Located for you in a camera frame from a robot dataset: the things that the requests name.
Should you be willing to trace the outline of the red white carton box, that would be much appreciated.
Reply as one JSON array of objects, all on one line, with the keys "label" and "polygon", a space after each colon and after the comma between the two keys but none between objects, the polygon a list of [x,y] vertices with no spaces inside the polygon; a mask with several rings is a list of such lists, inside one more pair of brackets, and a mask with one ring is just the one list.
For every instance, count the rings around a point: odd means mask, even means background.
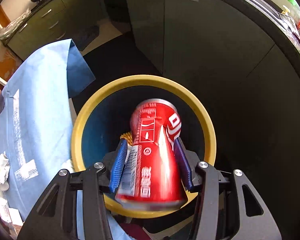
[{"label": "red white carton box", "polygon": [[0,198],[0,217],[8,224],[23,226],[19,210],[9,207],[7,200],[4,198]]}]

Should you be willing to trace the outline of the yellow-rimmed dark trash bin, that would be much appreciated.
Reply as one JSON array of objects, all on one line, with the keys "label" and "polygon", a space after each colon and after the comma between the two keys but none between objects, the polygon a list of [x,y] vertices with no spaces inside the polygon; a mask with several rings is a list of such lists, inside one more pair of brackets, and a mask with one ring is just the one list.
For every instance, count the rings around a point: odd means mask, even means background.
[{"label": "yellow-rimmed dark trash bin", "polygon": [[[178,138],[181,138],[188,151],[197,154],[200,161],[213,166],[216,158],[216,136],[212,121],[202,103],[188,89],[174,81],[153,75],[133,75],[103,86],[80,110],[71,142],[75,170],[84,171],[95,162],[102,162],[107,153],[116,150],[121,139],[128,142],[126,165],[129,150],[133,146],[130,119],[136,107],[148,99],[166,100],[177,109],[181,119]],[[185,206],[197,198],[198,194],[185,189],[182,179],[181,183],[187,195],[187,202],[183,205]],[[104,194],[105,207],[111,212],[134,218],[155,218],[175,211],[125,209],[115,199],[117,190]]]}]

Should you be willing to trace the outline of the crumpled white snack wrapper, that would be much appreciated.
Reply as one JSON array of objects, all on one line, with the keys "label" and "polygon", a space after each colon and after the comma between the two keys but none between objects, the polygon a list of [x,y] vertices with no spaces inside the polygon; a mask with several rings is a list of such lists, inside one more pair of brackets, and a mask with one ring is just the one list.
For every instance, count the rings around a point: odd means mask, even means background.
[{"label": "crumpled white snack wrapper", "polygon": [[9,189],[8,176],[10,172],[10,162],[6,152],[0,154],[0,198]]}]

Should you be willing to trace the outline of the dark floor mat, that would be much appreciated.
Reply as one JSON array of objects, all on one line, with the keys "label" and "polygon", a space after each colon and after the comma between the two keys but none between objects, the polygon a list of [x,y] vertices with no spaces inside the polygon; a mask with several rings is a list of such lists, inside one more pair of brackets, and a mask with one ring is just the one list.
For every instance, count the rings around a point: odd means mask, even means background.
[{"label": "dark floor mat", "polygon": [[72,39],[79,51],[83,51],[95,38],[99,36],[99,33],[99,26],[92,25],[75,33],[72,36]]}]

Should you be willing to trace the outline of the blue star-print tablecloth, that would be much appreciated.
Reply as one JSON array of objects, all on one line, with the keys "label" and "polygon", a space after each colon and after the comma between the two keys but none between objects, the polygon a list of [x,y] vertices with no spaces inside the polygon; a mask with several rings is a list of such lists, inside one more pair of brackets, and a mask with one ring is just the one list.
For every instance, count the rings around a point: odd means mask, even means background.
[{"label": "blue star-print tablecloth", "polygon": [[71,160],[69,99],[95,79],[73,40],[32,53],[0,94],[0,155],[10,162],[5,198],[26,219],[44,189]]}]

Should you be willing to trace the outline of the clear plastic bag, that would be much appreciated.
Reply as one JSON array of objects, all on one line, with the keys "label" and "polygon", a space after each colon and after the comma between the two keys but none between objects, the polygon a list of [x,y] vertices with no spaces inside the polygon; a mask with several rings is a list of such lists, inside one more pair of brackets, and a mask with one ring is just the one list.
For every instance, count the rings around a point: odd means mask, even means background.
[{"label": "clear plastic bag", "polygon": [[12,36],[14,31],[28,18],[31,14],[31,10],[27,8],[18,18],[9,23],[6,27],[0,30],[0,40],[8,39]]}]

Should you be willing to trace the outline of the crushed red cola can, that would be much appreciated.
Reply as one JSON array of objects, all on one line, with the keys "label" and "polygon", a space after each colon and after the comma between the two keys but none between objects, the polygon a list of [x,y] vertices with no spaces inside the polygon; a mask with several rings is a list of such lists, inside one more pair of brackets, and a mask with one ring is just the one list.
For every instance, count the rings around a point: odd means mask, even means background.
[{"label": "crushed red cola can", "polygon": [[181,132],[177,109],[163,99],[140,103],[130,119],[133,146],[115,199],[125,209],[176,210],[187,202],[173,145]]}]

